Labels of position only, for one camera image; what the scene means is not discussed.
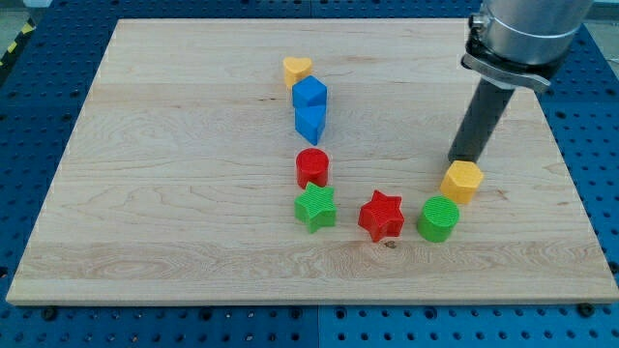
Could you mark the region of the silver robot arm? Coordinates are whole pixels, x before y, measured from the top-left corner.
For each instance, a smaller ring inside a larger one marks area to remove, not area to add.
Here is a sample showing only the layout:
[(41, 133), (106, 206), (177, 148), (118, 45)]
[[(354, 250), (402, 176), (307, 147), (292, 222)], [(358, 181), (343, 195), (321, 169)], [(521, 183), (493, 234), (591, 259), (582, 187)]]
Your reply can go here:
[(461, 64), (499, 88), (543, 93), (592, 5), (592, 0), (485, 0), (468, 18)]

